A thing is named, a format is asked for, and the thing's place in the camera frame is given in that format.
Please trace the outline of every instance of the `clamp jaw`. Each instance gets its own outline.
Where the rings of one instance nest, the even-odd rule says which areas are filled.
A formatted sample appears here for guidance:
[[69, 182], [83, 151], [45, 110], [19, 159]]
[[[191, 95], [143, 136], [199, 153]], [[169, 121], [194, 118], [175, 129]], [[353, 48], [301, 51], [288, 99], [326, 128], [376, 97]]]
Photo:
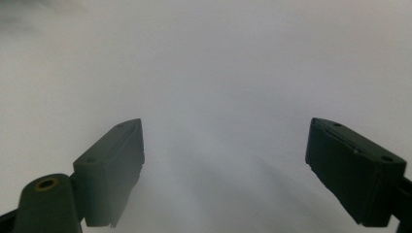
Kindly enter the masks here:
[[0, 216], [0, 233], [79, 233], [116, 226], [145, 163], [142, 121], [113, 127], [74, 163], [69, 177], [51, 174], [29, 183], [18, 209]]
[[412, 232], [412, 183], [406, 161], [344, 125], [313, 118], [306, 163], [357, 224]]

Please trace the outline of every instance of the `bolt hole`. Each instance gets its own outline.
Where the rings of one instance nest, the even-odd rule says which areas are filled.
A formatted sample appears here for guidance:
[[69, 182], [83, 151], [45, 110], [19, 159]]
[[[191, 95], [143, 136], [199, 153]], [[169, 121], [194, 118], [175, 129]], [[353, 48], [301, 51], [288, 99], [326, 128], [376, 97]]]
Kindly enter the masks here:
[[93, 163], [96, 162], [96, 159], [94, 157], [90, 157], [86, 160], [87, 163]]
[[36, 189], [36, 191], [47, 191], [49, 189], [52, 189], [54, 186], [56, 186], [57, 183], [58, 183], [58, 179], [50, 178], [50, 179], [38, 182], [36, 184], [35, 189]]
[[393, 162], [394, 161], [392, 158], [387, 157], [387, 156], [382, 156], [381, 158], [382, 158], [382, 160], [384, 160], [386, 162]]

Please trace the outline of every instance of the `screw hole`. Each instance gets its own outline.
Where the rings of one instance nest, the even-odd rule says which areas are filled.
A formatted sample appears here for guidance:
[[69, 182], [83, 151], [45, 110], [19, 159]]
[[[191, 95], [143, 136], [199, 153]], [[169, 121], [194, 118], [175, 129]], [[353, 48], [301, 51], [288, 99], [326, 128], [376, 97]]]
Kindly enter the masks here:
[[96, 159], [94, 157], [90, 157], [86, 160], [87, 163], [93, 163], [96, 162]]
[[382, 160], [384, 160], [386, 162], [393, 162], [394, 161], [392, 158], [387, 157], [387, 156], [382, 156], [381, 158], [382, 158]]
[[46, 180], [42, 180], [36, 184], [36, 191], [47, 191], [49, 189], [52, 189], [58, 184], [58, 179], [56, 178], [50, 178]]

